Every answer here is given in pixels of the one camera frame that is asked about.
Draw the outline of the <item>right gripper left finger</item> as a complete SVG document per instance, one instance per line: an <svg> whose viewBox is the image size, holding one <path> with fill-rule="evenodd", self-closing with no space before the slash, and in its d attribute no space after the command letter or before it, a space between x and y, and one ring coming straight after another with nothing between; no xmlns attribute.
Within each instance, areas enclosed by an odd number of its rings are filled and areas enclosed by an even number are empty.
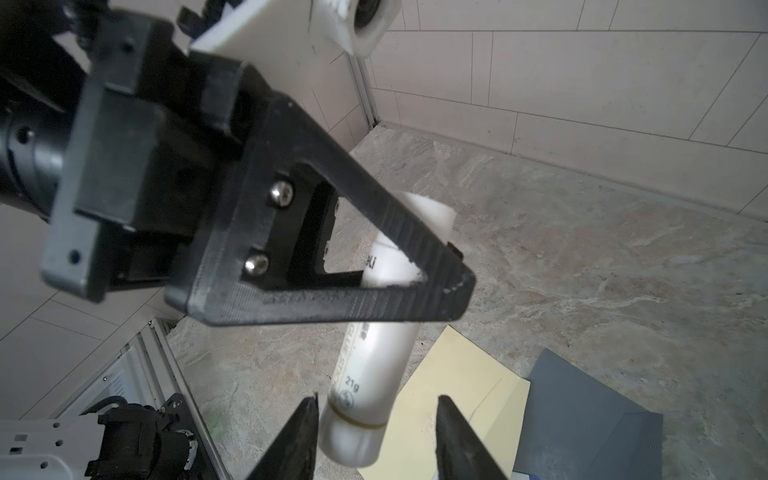
<svg viewBox="0 0 768 480"><path fill-rule="evenodd" d="M303 398L247 479L312 480L319 415L318 395Z"/></svg>

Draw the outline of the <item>white glue stick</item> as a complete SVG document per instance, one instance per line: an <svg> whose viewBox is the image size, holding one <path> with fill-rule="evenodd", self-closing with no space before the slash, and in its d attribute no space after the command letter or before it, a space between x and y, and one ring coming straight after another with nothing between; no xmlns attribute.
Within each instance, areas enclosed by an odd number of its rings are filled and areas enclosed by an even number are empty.
<svg viewBox="0 0 768 480"><path fill-rule="evenodd" d="M456 218L451 207L412 193L395 196L447 243ZM424 280L422 271L379 232L362 286L410 286ZM418 323L348 325L320 414L318 446L326 457L354 468L376 462L419 329Z"/></svg>

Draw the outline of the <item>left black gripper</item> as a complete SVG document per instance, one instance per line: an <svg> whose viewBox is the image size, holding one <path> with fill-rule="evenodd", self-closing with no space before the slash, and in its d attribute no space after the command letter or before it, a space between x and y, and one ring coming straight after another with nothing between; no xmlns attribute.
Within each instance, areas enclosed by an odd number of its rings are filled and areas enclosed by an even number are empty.
<svg viewBox="0 0 768 480"><path fill-rule="evenodd" d="M163 284L239 144L239 64L185 54L173 31L130 11L98 16L42 257L56 289L99 302Z"/></svg>

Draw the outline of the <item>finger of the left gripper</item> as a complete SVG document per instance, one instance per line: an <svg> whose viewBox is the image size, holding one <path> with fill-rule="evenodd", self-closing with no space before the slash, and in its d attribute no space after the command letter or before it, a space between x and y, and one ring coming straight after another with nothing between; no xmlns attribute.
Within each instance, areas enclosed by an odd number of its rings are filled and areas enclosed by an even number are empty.
<svg viewBox="0 0 768 480"><path fill-rule="evenodd" d="M288 95L230 59L194 59L187 91L213 130L216 170L198 229L165 286L173 308L210 326L453 321L476 278L456 249L389 193ZM329 273L324 252L347 200L423 273L366 287Z"/></svg>

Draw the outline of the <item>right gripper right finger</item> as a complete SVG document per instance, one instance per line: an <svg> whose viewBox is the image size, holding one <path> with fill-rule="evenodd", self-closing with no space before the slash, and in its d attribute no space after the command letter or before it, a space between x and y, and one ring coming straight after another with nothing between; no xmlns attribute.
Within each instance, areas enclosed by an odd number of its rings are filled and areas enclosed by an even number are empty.
<svg viewBox="0 0 768 480"><path fill-rule="evenodd" d="M448 395L438 397L435 432L437 475L440 480L506 479Z"/></svg>

